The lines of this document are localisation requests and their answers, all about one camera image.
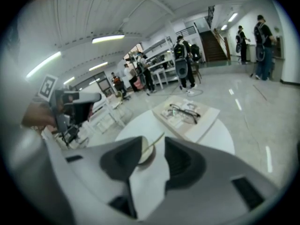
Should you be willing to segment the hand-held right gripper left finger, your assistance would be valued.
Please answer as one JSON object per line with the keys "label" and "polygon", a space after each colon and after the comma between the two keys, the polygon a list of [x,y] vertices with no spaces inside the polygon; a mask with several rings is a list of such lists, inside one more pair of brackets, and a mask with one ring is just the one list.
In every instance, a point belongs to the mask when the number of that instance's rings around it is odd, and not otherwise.
{"label": "hand-held right gripper left finger", "polygon": [[136,225],[129,178],[141,157],[142,138],[62,151],[45,141],[72,225]]}

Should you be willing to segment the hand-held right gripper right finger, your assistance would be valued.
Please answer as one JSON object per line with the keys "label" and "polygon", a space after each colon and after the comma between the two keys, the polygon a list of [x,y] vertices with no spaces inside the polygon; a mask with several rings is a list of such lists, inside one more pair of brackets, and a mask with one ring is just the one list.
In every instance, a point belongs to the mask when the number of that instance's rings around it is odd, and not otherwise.
{"label": "hand-held right gripper right finger", "polygon": [[251,225],[277,187],[238,157],[165,138],[170,177],[164,198],[141,225]]}

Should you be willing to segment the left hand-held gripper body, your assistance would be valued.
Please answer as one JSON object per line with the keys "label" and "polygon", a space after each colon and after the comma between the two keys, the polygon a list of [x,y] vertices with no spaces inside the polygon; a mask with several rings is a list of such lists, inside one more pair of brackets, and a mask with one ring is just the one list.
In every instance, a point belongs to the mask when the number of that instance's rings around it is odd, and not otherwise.
{"label": "left hand-held gripper body", "polygon": [[37,94],[47,103],[49,113],[47,125],[58,131],[67,131],[70,127],[79,125],[74,104],[75,100],[79,98],[79,92],[57,89],[57,82],[57,77],[46,75]]}

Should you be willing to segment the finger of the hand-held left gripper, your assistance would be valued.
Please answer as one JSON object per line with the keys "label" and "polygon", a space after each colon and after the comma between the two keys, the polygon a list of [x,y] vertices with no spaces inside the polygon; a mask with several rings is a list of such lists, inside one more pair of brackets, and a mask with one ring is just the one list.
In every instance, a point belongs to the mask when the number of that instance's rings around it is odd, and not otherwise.
{"label": "finger of the hand-held left gripper", "polygon": [[74,123],[83,123],[89,119],[92,113],[93,105],[100,101],[100,93],[90,92],[68,92],[68,105],[71,105],[71,116]]}

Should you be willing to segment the small golden spoon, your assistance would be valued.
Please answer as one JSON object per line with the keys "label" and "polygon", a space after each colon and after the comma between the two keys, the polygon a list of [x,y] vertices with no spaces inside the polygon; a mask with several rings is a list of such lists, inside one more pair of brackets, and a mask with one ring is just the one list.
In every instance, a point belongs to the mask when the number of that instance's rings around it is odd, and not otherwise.
{"label": "small golden spoon", "polygon": [[155,145],[162,139],[162,137],[164,136],[164,132],[156,139],[152,142],[152,144],[147,145],[145,148],[142,149],[142,154],[147,153],[148,151],[153,151]]}

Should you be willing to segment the person's left forearm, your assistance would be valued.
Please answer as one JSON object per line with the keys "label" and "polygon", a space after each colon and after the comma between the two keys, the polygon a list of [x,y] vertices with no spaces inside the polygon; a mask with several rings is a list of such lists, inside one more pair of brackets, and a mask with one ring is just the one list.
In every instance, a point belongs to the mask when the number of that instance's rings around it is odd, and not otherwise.
{"label": "person's left forearm", "polygon": [[31,102],[22,119],[22,125],[26,127],[52,126],[55,127],[55,119],[47,103]]}

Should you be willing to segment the white framed desk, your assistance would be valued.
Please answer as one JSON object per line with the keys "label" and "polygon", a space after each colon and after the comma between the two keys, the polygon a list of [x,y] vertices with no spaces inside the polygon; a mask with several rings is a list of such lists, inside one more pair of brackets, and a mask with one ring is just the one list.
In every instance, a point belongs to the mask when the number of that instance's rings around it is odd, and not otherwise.
{"label": "white framed desk", "polygon": [[117,124],[124,128],[125,123],[121,120],[121,116],[117,113],[119,105],[121,105],[121,102],[110,104],[108,99],[104,98],[96,102],[92,109],[92,115],[85,123],[86,128],[89,128],[93,132],[102,134],[113,124]]}

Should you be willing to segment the beige book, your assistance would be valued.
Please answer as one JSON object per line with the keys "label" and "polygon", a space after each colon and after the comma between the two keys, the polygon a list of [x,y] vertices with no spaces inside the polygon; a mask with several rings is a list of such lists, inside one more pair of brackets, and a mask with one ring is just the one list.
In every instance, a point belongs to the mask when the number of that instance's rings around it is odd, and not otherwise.
{"label": "beige book", "polygon": [[[182,109],[195,111],[201,115],[201,118],[197,124],[186,123],[180,114],[173,114],[173,112],[168,111],[170,104],[175,104]],[[187,98],[171,96],[154,107],[152,113],[176,137],[195,143],[208,132],[217,119],[220,110]]]}

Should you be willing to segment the round white side table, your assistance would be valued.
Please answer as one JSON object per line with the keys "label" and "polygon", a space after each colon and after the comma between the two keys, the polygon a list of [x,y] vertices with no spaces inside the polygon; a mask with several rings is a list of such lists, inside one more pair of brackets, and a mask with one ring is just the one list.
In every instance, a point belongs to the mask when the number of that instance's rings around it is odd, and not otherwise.
{"label": "round white side table", "polygon": [[[163,132],[164,136],[155,145],[156,151],[152,163],[148,166],[136,167],[129,178],[138,221],[146,220],[164,199],[165,183],[170,178],[169,166],[164,157],[164,137],[175,137],[175,135],[153,115],[152,110],[148,110],[129,122],[116,138],[119,141],[145,136],[149,142],[153,142]],[[233,139],[219,119],[215,120],[197,143],[235,154]]]}

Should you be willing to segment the black eyeglasses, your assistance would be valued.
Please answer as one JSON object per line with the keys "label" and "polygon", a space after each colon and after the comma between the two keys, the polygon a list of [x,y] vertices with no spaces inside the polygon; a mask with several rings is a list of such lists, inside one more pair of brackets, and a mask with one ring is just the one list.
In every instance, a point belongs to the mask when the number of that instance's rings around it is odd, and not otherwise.
{"label": "black eyeglasses", "polygon": [[201,118],[199,113],[189,109],[182,109],[175,104],[170,104],[168,111],[173,112],[173,114],[180,114],[183,121],[189,124],[197,124],[198,120]]}

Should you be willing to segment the white storage rack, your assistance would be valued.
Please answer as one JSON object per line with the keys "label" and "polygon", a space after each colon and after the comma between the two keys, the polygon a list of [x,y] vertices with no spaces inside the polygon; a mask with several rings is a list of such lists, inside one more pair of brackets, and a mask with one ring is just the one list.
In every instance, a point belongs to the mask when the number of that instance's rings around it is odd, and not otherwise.
{"label": "white storage rack", "polygon": [[176,74],[173,47],[171,38],[167,36],[143,51],[150,65],[148,69],[154,86],[159,85],[161,89],[164,88],[164,84],[180,81]]}

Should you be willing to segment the grey cabinet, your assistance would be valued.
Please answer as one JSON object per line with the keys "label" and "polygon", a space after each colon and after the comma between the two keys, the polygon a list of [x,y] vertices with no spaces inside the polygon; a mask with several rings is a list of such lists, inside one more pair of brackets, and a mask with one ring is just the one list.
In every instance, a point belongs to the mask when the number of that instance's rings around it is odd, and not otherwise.
{"label": "grey cabinet", "polygon": [[271,79],[274,82],[279,82],[282,76],[282,70],[285,61],[284,40],[282,36],[276,37],[277,43],[273,45],[273,67],[271,70]]}

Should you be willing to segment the brown staircase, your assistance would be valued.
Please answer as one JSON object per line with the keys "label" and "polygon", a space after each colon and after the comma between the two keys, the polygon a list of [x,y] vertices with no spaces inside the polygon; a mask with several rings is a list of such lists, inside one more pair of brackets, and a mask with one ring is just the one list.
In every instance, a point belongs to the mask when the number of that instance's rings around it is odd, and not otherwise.
{"label": "brown staircase", "polygon": [[225,61],[227,56],[216,37],[209,30],[199,34],[207,62]]}

